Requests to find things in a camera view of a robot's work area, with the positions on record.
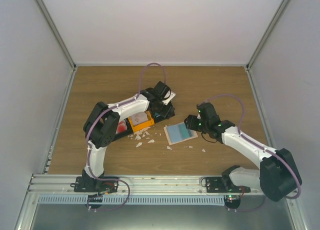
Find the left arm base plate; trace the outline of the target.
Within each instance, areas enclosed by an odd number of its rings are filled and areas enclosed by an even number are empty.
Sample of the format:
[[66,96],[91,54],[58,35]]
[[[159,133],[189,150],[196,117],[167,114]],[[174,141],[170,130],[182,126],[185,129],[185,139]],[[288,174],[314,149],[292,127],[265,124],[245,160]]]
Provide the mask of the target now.
[[70,187],[77,193],[116,193],[118,191],[118,177],[103,177],[105,181],[97,180],[88,175],[78,176]]

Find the beige card holder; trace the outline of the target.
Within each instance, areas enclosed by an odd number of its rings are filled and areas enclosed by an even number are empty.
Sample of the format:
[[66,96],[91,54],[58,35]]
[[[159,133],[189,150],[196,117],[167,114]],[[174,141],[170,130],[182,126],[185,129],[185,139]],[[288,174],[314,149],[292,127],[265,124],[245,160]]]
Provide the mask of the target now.
[[178,144],[198,137],[197,132],[186,128],[184,122],[165,126],[163,130],[169,145]]

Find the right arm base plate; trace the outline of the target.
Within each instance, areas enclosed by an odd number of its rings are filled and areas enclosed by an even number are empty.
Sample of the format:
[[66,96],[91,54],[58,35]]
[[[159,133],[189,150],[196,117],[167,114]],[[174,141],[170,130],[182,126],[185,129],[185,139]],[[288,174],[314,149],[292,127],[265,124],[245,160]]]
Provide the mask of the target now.
[[222,176],[206,176],[199,181],[200,185],[206,188],[207,193],[250,193],[249,187],[234,185],[230,179]]

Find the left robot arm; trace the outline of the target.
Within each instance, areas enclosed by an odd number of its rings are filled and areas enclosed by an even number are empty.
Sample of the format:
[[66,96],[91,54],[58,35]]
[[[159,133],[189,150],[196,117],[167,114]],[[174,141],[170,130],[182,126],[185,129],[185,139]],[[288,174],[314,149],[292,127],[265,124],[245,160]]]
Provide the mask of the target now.
[[87,178],[85,185],[90,191],[98,192],[103,187],[105,153],[116,138],[119,123],[146,111],[155,117],[156,123],[170,119],[175,115],[172,104],[175,96],[176,93],[168,85],[159,81],[155,87],[139,90],[123,101],[110,104],[98,102],[94,106],[83,126],[87,158],[82,177]]

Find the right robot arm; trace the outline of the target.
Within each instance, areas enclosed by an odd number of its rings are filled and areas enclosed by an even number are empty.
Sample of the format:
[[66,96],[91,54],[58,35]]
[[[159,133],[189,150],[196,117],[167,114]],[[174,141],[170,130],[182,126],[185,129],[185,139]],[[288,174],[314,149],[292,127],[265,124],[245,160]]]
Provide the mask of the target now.
[[207,134],[217,142],[233,148],[257,169],[234,165],[221,174],[221,186],[228,193],[247,187],[260,190],[271,201],[297,199],[302,193],[302,179],[292,153],[286,148],[275,149],[262,144],[240,130],[229,120],[221,120],[214,106],[197,105],[198,115],[184,120],[187,129]]

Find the teal VIP card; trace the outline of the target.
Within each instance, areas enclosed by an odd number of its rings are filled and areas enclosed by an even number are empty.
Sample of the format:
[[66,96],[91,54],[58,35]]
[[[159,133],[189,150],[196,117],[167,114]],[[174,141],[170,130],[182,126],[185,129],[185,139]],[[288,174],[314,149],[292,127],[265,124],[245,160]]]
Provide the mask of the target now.
[[180,123],[178,125],[178,130],[182,140],[189,139],[194,136],[193,131],[190,129],[187,129],[184,123]]

